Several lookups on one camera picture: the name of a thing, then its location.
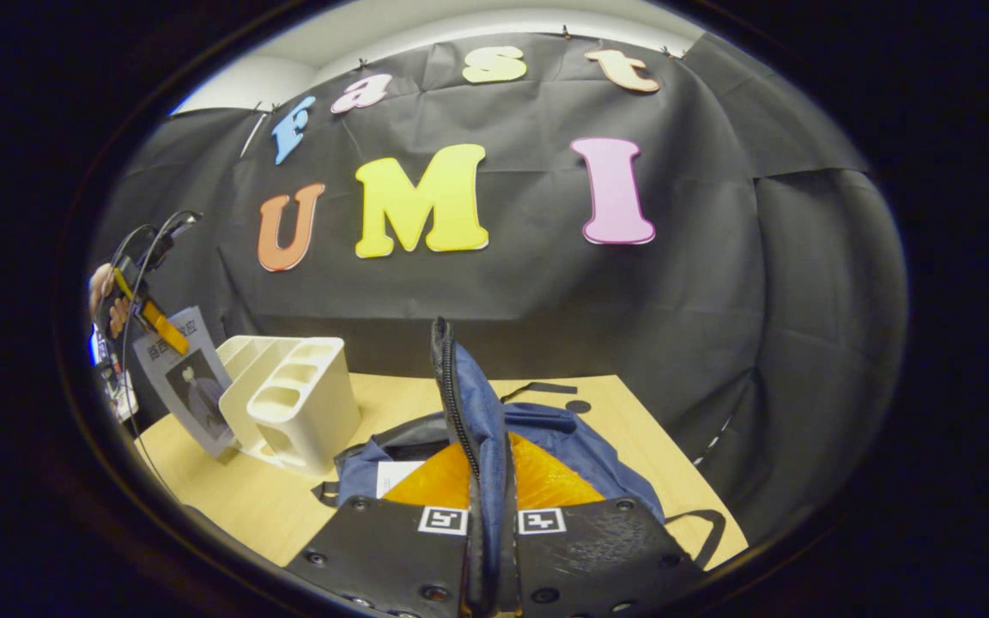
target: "card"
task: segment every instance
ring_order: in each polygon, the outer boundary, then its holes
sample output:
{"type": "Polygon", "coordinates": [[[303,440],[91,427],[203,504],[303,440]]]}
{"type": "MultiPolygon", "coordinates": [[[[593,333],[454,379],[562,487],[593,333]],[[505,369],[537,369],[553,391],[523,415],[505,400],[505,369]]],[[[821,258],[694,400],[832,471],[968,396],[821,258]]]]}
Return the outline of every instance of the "card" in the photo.
{"type": "Polygon", "coordinates": [[[212,457],[231,445],[235,433],[220,414],[220,395],[231,386],[197,306],[168,318],[189,341],[185,355],[149,332],[133,342],[144,374],[170,414],[212,457]]]}
{"type": "Polygon", "coordinates": [[[382,498],[409,473],[425,462],[379,462],[376,464],[376,497],[382,498]]]}

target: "foam letter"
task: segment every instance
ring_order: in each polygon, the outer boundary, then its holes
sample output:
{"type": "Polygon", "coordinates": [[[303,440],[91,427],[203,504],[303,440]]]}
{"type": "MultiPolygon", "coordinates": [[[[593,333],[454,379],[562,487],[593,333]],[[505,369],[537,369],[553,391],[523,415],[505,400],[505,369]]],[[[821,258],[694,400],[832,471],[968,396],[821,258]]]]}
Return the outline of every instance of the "foam letter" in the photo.
{"type": "Polygon", "coordinates": [[[295,193],[295,202],[299,210],[295,216],[295,234],[292,242],[282,249],[277,242],[277,235],[282,226],[282,212],[288,206],[288,196],[277,196],[267,199],[262,204],[262,227],[258,230],[258,261],[263,269],[270,273],[278,270],[289,270],[297,265],[307,254],[307,246],[311,244],[311,221],[315,216],[315,200],[323,195],[326,187],[321,183],[307,185],[295,193]]]}
{"type": "Polygon", "coordinates": [[[617,50],[589,51],[586,52],[586,58],[601,63],[601,70],[605,71],[605,77],[608,77],[617,86],[628,88],[628,90],[639,90],[641,93],[654,93],[655,90],[658,90],[658,82],[655,82],[654,79],[644,79],[636,73],[637,68],[647,68],[647,65],[643,64],[643,60],[628,58],[617,50]]]}
{"type": "Polygon", "coordinates": [[[582,235],[594,244],[643,244],[655,238],[655,226],[643,218],[635,190],[632,157],[639,146],[608,137],[582,137],[570,149],[586,160],[593,196],[593,217],[582,235]]]}
{"type": "Polygon", "coordinates": [[[464,79],[472,83],[510,82],[518,79],[528,70],[525,63],[515,58],[524,58],[525,52],[517,47],[480,47],[464,56],[464,79]]]}
{"type": "Polygon", "coordinates": [[[388,82],[391,82],[390,75],[373,75],[361,79],[360,82],[350,83],[346,87],[345,94],[334,101],[331,111],[334,113],[345,113],[354,108],[367,108],[374,106],[388,93],[388,82]]]}
{"type": "Polygon", "coordinates": [[[299,130],[307,126],[306,109],[310,108],[311,103],[314,102],[314,97],[307,97],[305,100],[300,101],[300,104],[292,109],[288,116],[282,118],[282,121],[278,122],[277,126],[274,126],[274,137],[277,137],[277,160],[274,161],[275,165],[282,164],[282,161],[285,161],[285,157],[297,148],[300,140],[303,140],[303,133],[300,133],[299,130]]]}
{"type": "Polygon", "coordinates": [[[358,258],[382,258],[395,243],[385,233],[385,219],[403,248],[414,251],[433,211],[427,246],[433,251],[470,251],[487,246],[487,230],[479,226],[476,166],[487,152],[477,144],[456,144],[437,151],[419,185],[393,158],[369,161],[357,169],[365,185],[365,215],[358,258]]]}

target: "blue letter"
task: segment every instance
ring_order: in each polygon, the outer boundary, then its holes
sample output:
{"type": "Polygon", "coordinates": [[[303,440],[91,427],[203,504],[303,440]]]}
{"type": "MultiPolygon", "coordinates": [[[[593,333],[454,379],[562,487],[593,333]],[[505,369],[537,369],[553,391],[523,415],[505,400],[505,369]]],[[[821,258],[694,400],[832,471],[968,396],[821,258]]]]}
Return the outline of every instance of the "blue letter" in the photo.
{"type": "Polygon", "coordinates": [[[303,140],[303,133],[299,133],[298,129],[303,129],[307,125],[307,112],[305,110],[310,108],[311,103],[314,102],[314,97],[307,97],[300,101],[300,104],[275,126],[274,137],[277,137],[277,161],[274,161],[275,165],[282,164],[285,157],[297,148],[300,140],[303,140]]]}

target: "pink letter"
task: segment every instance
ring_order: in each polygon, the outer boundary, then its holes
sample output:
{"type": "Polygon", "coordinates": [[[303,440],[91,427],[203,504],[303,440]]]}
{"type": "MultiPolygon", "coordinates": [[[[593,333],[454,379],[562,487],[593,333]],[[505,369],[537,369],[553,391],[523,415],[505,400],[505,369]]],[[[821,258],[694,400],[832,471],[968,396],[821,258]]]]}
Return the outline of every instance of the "pink letter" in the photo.
{"type": "Polygon", "coordinates": [[[609,137],[581,137],[570,149],[586,160],[593,196],[593,217],[582,235],[594,244],[643,244],[655,238],[655,226],[643,218],[635,190],[632,157],[640,146],[609,137]]]}
{"type": "Polygon", "coordinates": [[[380,99],[384,98],[384,94],[387,94],[388,82],[391,82],[390,75],[373,75],[361,79],[360,82],[350,83],[346,87],[346,94],[342,94],[341,97],[338,97],[338,101],[334,101],[331,111],[343,113],[354,108],[367,108],[376,105],[380,99]]]}

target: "orange letter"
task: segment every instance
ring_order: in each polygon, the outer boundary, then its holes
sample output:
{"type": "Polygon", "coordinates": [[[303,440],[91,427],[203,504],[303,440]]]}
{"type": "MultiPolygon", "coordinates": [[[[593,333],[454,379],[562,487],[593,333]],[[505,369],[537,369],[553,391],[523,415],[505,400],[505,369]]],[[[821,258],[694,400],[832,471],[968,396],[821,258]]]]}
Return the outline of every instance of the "orange letter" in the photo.
{"type": "Polygon", "coordinates": [[[267,199],[262,204],[262,227],[258,231],[258,261],[270,273],[289,270],[297,265],[311,244],[311,220],[315,215],[315,200],[323,195],[326,187],[321,183],[307,185],[295,193],[300,210],[295,216],[295,234],[292,242],[282,249],[277,234],[282,226],[282,212],[288,206],[288,196],[267,199]]]}
{"type": "Polygon", "coordinates": [[[654,79],[644,79],[636,74],[636,68],[647,67],[643,64],[643,60],[628,58],[617,50],[589,51],[586,52],[586,58],[601,63],[601,70],[605,71],[605,77],[608,77],[617,86],[628,88],[628,90],[639,90],[641,93],[654,93],[655,90],[658,90],[658,82],[655,82],[654,79]]]}

